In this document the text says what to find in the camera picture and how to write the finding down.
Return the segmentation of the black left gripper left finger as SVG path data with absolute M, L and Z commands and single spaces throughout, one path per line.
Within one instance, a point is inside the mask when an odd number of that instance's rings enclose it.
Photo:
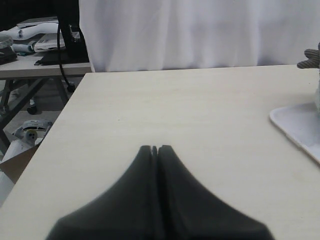
M 157 148 L 141 146 L 125 173 L 103 194 L 60 218 L 48 240 L 158 240 Z

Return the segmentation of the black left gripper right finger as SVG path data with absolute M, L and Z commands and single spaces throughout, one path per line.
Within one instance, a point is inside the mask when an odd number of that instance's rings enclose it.
M 157 154 L 157 184 L 168 240 L 272 240 L 268 227 L 205 188 L 170 145 Z

